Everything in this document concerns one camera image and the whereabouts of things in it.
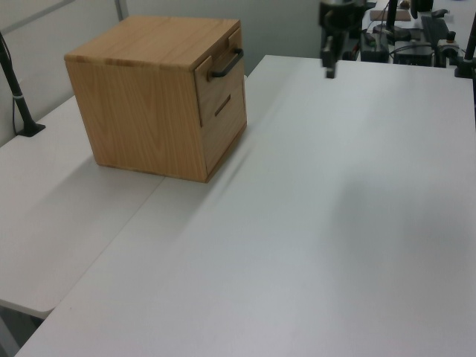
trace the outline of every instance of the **wooden box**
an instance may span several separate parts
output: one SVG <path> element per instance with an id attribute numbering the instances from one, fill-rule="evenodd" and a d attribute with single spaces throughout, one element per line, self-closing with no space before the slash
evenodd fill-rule
<path id="1" fill-rule="evenodd" d="M 65 62 L 99 165 L 206 182 L 246 128 L 238 20 L 131 16 Z"/>

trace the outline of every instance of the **black metal handle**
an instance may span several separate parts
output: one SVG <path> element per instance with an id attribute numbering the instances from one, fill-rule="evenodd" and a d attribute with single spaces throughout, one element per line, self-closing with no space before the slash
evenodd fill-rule
<path id="1" fill-rule="evenodd" d="M 241 48 L 235 48 L 234 49 L 234 53 L 236 54 L 236 56 L 233 58 L 233 60 L 225 67 L 225 69 L 223 71 L 212 71 L 211 72 L 211 76 L 213 78 L 221 78 L 221 77 L 224 77 L 226 76 L 228 73 L 230 73 L 230 71 L 233 69 L 233 67 L 239 62 L 240 59 L 243 58 L 243 55 L 245 54 L 243 52 L 243 49 Z"/>

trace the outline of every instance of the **white table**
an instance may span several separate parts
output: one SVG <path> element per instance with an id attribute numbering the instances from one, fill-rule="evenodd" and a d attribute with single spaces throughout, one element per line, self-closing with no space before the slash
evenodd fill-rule
<path id="1" fill-rule="evenodd" d="M 162 177 L 99 167 L 75 98 L 0 148 L 0 306 L 45 318 Z"/>
<path id="2" fill-rule="evenodd" d="M 265 57 L 246 90 L 219 175 L 166 178 L 19 357 L 474 356 L 471 81 Z"/>

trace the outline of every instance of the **box lid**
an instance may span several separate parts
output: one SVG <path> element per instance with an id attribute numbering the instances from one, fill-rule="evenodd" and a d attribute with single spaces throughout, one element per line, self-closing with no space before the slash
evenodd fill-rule
<path id="1" fill-rule="evenodd" d="M 65 61 L 193 70 L 237 28 L 239 20 L 130 16 Z"/>

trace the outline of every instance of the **floor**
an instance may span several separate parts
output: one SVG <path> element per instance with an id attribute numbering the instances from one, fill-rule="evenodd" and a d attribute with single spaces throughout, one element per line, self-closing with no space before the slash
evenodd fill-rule
<path id="1" fill-rule="evenodd" d="M 42 320 L 0 307 L 0 357 L 13 357 Z"/>

